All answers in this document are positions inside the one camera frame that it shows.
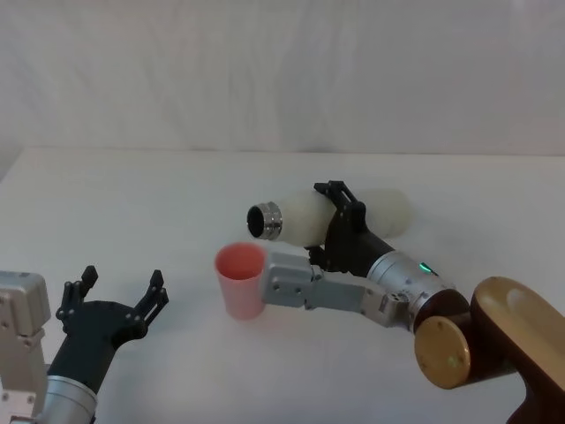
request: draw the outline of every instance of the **green led light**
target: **green led light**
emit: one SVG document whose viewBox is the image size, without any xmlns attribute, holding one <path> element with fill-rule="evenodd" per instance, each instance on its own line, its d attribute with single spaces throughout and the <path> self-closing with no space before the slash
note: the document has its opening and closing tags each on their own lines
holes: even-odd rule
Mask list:
<svg viewBox="0 0 565 424">
<path fill-rule="evenodd" d="M 420 269 L 422 269 L 425 272 L 429 272 L 430 274 L 433 273 L 433 270 L 430 267 L 428 267 L 427 265 L 425 265 L 423 262 L 420 262 L 419 267 L 420 267 Z"/>
</svg>

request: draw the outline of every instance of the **metal cylinder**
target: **metal cylinder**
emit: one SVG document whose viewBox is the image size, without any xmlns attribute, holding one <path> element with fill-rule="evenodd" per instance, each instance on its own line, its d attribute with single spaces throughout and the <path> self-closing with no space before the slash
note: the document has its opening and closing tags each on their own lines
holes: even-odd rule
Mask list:
<svg viewBox="0 0 565 424">
<path fill-rule="evenodd" d="M 90 424 L 97 398 L 80 382 L 58 375 L 49 377 L 47 396 L 38 424 Z"/>
<path fill-rule="evenodd" d="M 434 294 L 455 288 L 453 284 L 441 280 L 428 267 L 398 251 L 384 254 L 375 261 L 367 278 L 387 292 L 406 298 L 409 303 L 407 324 L 410 331 L 414 330 L 418 312 Z"/>
<path fill-rule="evenodd" d="M 247 212 L 247 228 L 256 239 L 276 240 L 283 228 L 283 214 L 276 203 L 260 203 Z"/>
</svg>

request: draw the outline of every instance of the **white plastic bottle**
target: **white plastic bottle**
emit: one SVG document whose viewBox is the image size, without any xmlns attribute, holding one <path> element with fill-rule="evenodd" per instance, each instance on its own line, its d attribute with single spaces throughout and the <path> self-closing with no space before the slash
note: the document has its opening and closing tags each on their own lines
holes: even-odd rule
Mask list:
<svg viewBox="0 0 565 424">
<path fill-rule="evenodd" d="M 398 190 L 374 189 L 355 192 L 366 205 L 369 230 L 381 239 L 401 235 L 410 225 L 411 207 Z M 285 241 L 295 246 L 319 246 L 326 239 L 335 206 L 312 191 L 295 193 L 280 201 L 252 206 L 247 228 L 256 239 Z"/>
</svg>

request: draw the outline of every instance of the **white tabletop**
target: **white tabletop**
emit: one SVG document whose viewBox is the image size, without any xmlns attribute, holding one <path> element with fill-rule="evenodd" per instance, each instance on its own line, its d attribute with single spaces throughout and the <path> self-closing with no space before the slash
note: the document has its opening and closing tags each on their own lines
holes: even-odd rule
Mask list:
<svg viewBox="0 0 565 424">
<path fill-rule="evenodd" d="M 390 243 L 466 296 L 503 275 L 565 309 L 565 158 L 28 149 L 0 184 L 0 269 L 44 275 L 52 311 L 88 264 L 100 274 L 90 299 L 130 305 L 162 270 L 171 302 L 118 351 L 103 424 L 505 422 L 518 376 L 437 389 L 400 329 L 336 311 L 224 313 L 212 261 L 249 239 L 249 206 L 340 178 L 407 193 L 415 221 Z M 46 331 L 52 360 L 64 334 L 55 319 Z"/>
</svg>

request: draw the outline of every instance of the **pink cup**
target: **pink cup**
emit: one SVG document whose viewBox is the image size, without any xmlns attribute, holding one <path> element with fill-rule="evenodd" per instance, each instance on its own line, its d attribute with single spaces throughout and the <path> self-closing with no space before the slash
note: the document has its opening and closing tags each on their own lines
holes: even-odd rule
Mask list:
<svg viewBox="0 0 565 424">
<path fill-rule="evenodd" d="M 227 245 L 215 256 L 226 311 L 236 320 L 252 320 L 265 309 L 259 288 L 265 256 L 253 243 Z"/>
</svg>

